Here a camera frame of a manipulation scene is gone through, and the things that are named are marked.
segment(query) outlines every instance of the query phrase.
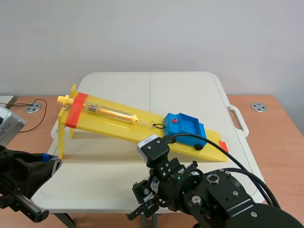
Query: black cable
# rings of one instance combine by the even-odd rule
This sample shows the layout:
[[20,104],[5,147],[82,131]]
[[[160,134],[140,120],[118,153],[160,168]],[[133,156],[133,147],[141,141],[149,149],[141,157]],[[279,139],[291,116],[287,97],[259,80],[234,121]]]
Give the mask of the black cable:
[[[34,129],[36,129],[41,123],[42,123],[42,121],[44,120],[44,118],[46,117],[46,114],[47,114],[47,105],[48,105],[48,103],[45,101],[45,100],[43,100],[43,99],[40,99],[40,98],[38,98],[38,99],[36,99],[35,101],[37,101],[37,100],[40,100],[40,101],[44,101],[45,103],[46,103],[46,108],[45,108],[45,110],[44,110],[44,115],[43,115],[43,118],[42,118],[42,120],[40,121],[40,123],[36,126],[36,127],[33,127],[32,129],[30,129],[30,130],[27,130],[27,131],[22,131],[22,132],[19,132],[19,133],[25,133],[25,132],[30,132],[30,131],[32,131],[32,130],[34,130]],[[26,104],[26,103],[17,103],[17,104],[6,104],[6,103],[2,103],[2,102],[0,102],[0,104],[4,104],[4,105],[7,105],[8,107],[23,107],[23,106],[33,106],[34,105],[34,103],[35,103],[35,101],[32,103],[32,104]]]
[[2,103],[0,102],[0,104],[4,104],[4,105],[7,105],[8,107],[23,107],[23,106],[33,106],[33,104],[26,104],[26,103],[17,103],[17,104],[6,104],[6,103]]
[[250,173],[248,171],[245,170],[241,170],[241,169],[236,169],[236,168],[226,168],[224,169],[224,171],[229,171],[229,172],[238,172],[238,173],[242,173],[250,178],[255,179],[255,181],[264,189],[264,191],[267,193],[267,195],[269,196],[269,198],[271,199],[271,201],[273,202],[274,206],[277,208],[281,208],[278,201],[276,200],[274,194],[271,192],[271,190],[268,188],[268,186],[261,180],[259,179],[256,175],[254,175],[253,173]]
[[[240,167],[241,169],[247,171],[247,169],[238,161],[236,160],[231,154],[229,154],[227,151],[225,151],[223,148],[221,148],[220,146],[218,146],[217,144],[215,144],[213,141],[206,139],[202,136],[196,135],[196,134],[189,134],[189,133],[180,133],[180,134],[174,134],[174,135],[170,135],[171,139],[173,140],[176,137],[180,137],[180,136],[189,136],[189,137],[194,137],[197,139],[201,139],[209,144],[211,144],[212,146],[214,146],[215,148],[217,148],[219,151],[221,151],[223,154],[225,154],[227,157],[229,157],[238,167]],[[263,191],[263,189],[261,188],[261,186],[255,182],[255,180],[253,178],[250,178],[252,180],[252,182],[254,183],[254,185],[256,186],[256,188],[260,191],[260,193],[262,194],[262,196],[264,197],[264,199],[266,200],[266,202],[269,205],[273,206],[273,202],[269,199],[269,197],[266,195],[266,193]]]
[[180,191],[181,186],[184,183],[184,181],[186,180],[187,176],[192,172],[198,172],[201,180],[204,178],[204,174],[201,170],[199,170],[197,168],[188,169],[187,171],[185,171],[182,174],[179,182],[175,185],[174,190],[173,190],[172,194],[170,195],[169,199],[167,199],[166,201],[162,201],[160,204],[160,207],[167,208],[171,204],[172,200],[175,198],[175,195]]
[[46,103],[46,108],[44,109],[44,115],[43,115],[42,120],[40,121],[40,123],[39,123],[39,124],[38,124],[36,127],[33,127],[33,128],[32,128],[32,129],[30,129],[30,130],[27,130],[27,131],[22,131],[22,132],[19,132],[19,133],[25,133],[25,132],[30,132],[30,131],[33,131],[34,129],[36,129],[37,127],[39,127],[39,125],[42,123],[42,121],[43,121],[43,120],[44,120],[44,118],[46,117],[46,114],[47,114],[47,105],[48,105],[48,103],[47,103],[45,100],[40,99],[40,98],[36,99],[35,101],[37,101],[37,100],[44,101],[44,102]]

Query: blue toy truck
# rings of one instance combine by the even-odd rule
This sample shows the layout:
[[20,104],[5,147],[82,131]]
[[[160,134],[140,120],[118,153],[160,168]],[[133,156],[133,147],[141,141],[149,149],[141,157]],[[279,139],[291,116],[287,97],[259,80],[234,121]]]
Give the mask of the blue toy truck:
[[[191,133],[206,138],[204,124],[200,123],[195,117],[185,115],[183,113],[172,114],[169,113],[163,120],[165,135],[173,135],[179,133]],[[206,142],[188,136],[176,137],[176,141],[189,146],[194,146],[197,151],[203,149]]]

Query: yellow ramp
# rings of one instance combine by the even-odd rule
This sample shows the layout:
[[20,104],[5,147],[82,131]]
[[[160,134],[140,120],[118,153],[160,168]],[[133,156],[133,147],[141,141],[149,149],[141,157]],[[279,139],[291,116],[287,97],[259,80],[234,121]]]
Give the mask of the yellow ramp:
[[[76,97],[77,93],[78,92],[71,91],[71,96]],[[86,102],[91,102],[96,105],[102,105],[116,110],[135,114],[138,118],[144,120],[150,125],[153,124],[152,120],[157,124],[162,124],[164,119],[164,117],[160,115],[156,115],[140,109],[128,107],[122,104],[118,104],[90,95],[87,97]],[[61,112],[61,117],[58,118],[58,121],[60,121],[60,125],[65,126],[69,112],[70,108],[67,109],[65,112]],[[86,109],[83,109],[81,111],[76,128],[132,142],[140,142],[141,140],[147,138],[152,134],[156,134],[159,137],[164,136],[163,129],[158,129],[156,127],[151,128],[147,125],[139,124],[136,122],[131,124],[125,121],[120,121],[110,117],[94,114],[92,112],[87,111]],[[206,129],[206,135],[209,140],[219,145],[220,135],[217,132]],[[171,151],[193,157],[220,162],[226,162],[228,160],[222,152],[218,151],[216,148],[214,148],[208,143],[201,151],[195,150],[192,146],[180,144],[177,142],[174,144],[170,144],[169,146]]]

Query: screw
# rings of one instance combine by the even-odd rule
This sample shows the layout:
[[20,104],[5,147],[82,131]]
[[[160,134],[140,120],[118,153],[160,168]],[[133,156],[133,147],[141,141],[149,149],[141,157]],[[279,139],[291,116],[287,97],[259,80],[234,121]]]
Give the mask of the screw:
[[145,190],[143,191],[143,193],[147,196],[147,195],[149,195],[150,190],[149,190],[149,189],[145,189]]
[[191,200],[192,200],[192,203],[194,205],[200,205],[201,204],[201,198],[199,196],[193,196]]
[[256,217],[257,217],[257,214],[256,214],[254,211],[253,211],[253,212],[251,212],[250,214],[251,214],[251,216],[252,216],[252,217],[254,217],[254,218],[256,218]]

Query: orange tape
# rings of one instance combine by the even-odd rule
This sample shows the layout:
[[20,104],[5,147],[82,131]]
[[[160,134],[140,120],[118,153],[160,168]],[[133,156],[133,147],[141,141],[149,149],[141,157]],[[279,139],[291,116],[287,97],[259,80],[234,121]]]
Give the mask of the orange tape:
[[229,153],[226,143],[221,140],[219,140],[218,142],[220,147],[223,148],[227,153]]
[[76,128],[81,110],[84,106],[84,102],[87,96],[88,96],[87,94],[79,93],[75,97],[74,102],[71,105],[71,111],[66,120],[67,127]]

